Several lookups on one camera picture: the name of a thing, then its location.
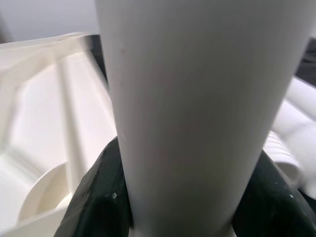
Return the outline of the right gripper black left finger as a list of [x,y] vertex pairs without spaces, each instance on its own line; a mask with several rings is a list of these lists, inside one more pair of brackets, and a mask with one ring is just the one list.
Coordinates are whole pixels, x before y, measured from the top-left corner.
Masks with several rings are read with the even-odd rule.
[[56,237],[126,237],[133,225],[118,139],[81,179]]

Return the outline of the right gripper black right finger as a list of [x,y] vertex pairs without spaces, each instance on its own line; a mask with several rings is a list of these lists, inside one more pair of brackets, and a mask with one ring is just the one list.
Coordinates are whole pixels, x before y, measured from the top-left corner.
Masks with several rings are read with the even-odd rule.
[[262,152],[232,219],[238,237],[314,237],[316,214]]

